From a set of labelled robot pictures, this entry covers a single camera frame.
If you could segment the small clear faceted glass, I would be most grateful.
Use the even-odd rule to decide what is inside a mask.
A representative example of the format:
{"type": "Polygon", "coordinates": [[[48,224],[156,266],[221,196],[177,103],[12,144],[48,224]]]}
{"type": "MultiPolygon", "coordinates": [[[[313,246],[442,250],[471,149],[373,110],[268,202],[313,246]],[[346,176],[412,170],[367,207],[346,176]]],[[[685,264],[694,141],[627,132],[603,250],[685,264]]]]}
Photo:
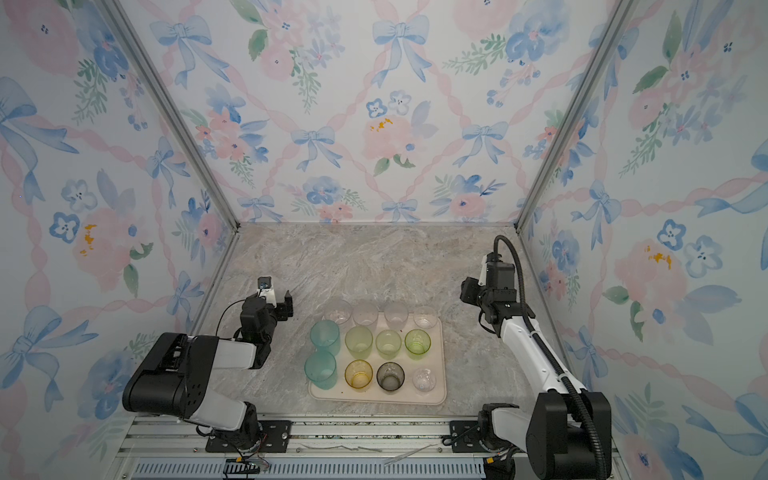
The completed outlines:
{"type": "Polygon", "coordinates": [[[435,389],[437,377],[432,369],[420,368],[412,374],[412,383],[419,393],[428,393],[435,389]]]}

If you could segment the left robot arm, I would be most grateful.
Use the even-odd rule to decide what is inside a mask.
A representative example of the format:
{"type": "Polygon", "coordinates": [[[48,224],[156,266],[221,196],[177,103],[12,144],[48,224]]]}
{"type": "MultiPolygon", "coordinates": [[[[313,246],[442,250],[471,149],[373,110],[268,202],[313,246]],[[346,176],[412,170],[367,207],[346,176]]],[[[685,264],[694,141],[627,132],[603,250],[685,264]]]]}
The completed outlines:
{"type": "Polygon", "coordinates": [[[125,410],[166,415],[215,432],[255,434],[255,407],[231,399],[210,386],[215,370],[258,370],[271,353],[277,325],[293,317],[292,295],[281,302],[274,291],[258,292],[242,302],[240,328],[233,338],[164,333],[128,381],[125,410]]]}

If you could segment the short light green cup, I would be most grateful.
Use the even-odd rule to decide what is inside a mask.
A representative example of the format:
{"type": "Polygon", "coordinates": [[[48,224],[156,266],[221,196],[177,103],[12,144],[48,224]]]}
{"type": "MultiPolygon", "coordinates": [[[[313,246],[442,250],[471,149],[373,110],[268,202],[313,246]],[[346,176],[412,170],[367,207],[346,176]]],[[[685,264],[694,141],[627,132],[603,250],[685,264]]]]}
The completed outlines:
{"type": "Polygon", "coordinates": [[[383,330],[375,338],[375,346],[379,356],[384,360],[393,360],[402,347],[400,334],[391,329],[383,330]]]}

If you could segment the tall teal cup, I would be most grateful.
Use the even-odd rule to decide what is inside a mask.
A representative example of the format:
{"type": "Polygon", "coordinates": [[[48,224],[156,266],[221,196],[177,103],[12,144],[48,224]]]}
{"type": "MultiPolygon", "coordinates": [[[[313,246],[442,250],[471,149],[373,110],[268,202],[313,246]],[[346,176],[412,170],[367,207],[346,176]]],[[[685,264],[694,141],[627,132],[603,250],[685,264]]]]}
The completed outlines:
{"type": "Polygon", "coordinates": [[[325,351],[333,356],[341,349],[341,331],[332,320],[320,320],[310,329],[310,341],[317,351],[325,351]]]}
{"type": "Polygon", "coordinates": [[[337,382],[335,356],[323,350],[312,353],[304,363],[304,373],[315,387],[330,390],[337,382]]]}

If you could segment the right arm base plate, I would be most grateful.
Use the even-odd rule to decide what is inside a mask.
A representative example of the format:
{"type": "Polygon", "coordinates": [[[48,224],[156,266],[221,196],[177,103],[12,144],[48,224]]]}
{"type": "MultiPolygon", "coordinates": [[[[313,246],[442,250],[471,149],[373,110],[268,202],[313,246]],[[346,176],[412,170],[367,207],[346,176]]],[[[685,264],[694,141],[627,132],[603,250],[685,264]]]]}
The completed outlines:
{"type": "Polygon", "coordinates": [[[449,433],[442,437],[441,444],[453,453],[483,453],[501,455],[522,453],[523,450],[506,440],[491,440],[481,433],[476,420],[452,420],[449,433]]]}

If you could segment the yellow amber glass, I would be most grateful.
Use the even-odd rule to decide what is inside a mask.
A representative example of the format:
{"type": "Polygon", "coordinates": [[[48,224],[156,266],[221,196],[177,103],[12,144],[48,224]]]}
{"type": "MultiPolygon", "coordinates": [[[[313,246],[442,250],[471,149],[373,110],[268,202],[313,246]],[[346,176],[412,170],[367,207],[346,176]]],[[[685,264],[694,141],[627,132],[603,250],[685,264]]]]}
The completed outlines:
{"type": "Polygon", "coordinates": [[[362,359],[351,361],[344,371],[346,384],[355,391],[364,391],[373,380],[373,368],[362,359]]]}

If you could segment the tall frosted clear cup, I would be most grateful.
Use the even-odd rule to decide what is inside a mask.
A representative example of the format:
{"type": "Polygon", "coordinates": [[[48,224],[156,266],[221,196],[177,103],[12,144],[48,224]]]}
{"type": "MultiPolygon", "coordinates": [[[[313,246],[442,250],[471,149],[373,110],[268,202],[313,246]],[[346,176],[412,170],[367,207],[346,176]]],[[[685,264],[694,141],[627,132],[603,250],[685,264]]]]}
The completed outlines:
{"type": "Polygon", "coordinates": [[[363,300],[353,305],[352,314],[357,326],[374,328],[378,322],[379,308],[374,302],[363,300]]]}

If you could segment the dark smoky glass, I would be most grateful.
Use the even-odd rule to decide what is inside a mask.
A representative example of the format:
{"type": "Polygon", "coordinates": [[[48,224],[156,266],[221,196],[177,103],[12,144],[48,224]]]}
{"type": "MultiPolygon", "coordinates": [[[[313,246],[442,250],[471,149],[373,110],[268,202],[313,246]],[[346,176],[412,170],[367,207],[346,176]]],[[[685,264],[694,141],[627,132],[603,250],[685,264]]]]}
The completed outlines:
{"type": "Polygon", "coordinates": [[[405,371],[396,362],[385,362],[376,372],[376,381],[384,391],[395,392],[405,383],[405,371]]]}

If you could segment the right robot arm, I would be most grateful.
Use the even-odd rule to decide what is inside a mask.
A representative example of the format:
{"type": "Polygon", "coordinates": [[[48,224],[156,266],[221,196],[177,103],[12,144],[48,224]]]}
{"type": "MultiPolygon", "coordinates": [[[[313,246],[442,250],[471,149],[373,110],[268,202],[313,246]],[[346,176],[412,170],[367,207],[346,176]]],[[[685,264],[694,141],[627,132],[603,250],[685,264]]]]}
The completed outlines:
{"type": "Polygon", "coordinates": [[[555,354],[522,298],[516,266],[490,253],[460,299],[479,323],[516,356],[536,395],[532,412],[489,403],[478,414],[480,444],[491,452],[524,452],[540,479],[607,479],[612,473],[608,400],[590,391],[555,354]]]}

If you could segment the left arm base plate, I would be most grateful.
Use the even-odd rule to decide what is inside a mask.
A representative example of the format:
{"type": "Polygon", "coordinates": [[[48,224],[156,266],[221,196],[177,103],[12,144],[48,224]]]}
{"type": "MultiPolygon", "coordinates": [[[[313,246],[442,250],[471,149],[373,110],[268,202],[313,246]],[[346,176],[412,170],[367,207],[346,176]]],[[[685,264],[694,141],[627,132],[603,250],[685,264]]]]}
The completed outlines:
{"type": "Polygon", "coordinates": [[[286,453],[291,437],[293,423],[290,420],[260,420],[260,436],[253,441],[239,439],[235,442],[230,436],[215,435],[207,439],[206,453],[226,453],[254,455],[256,453],[286,453]]]}

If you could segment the bright green glass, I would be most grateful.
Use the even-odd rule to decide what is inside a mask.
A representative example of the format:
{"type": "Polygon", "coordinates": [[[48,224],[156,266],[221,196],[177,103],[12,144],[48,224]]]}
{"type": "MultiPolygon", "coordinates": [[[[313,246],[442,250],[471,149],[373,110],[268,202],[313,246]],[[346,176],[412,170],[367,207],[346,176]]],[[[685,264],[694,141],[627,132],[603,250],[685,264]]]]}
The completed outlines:
{"type": "Polygon", "coordinates": [[[432,339],[425,330],[412,329],[405,335],[404,346],[410,358],[420,360],[430,351],[432,339]]]}

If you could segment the short frosted clear cup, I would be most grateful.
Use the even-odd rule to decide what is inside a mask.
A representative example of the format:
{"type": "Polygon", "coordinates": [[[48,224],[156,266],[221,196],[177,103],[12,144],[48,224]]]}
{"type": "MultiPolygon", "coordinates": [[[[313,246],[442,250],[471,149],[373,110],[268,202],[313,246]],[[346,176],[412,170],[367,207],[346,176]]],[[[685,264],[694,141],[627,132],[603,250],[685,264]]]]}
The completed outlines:
{"type": "Polygon", "coordinates": [[[390,329],[401,330],[407,324],[409,308],[403,302],[388,302],[384,306],[384,315],[390,329]]]}

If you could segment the tall light green cup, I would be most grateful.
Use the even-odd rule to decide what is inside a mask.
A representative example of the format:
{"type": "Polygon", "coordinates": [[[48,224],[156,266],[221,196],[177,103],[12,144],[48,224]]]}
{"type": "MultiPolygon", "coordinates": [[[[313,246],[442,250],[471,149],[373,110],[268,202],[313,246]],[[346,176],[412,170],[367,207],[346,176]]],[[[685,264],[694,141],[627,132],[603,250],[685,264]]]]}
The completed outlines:
{"type": "Polygon", "coordinates": [[[354,326],[345,334],[345,346],[355,359],[367,359],[371,354],[373,343],[373,333],[367,326],[354,326]]]}

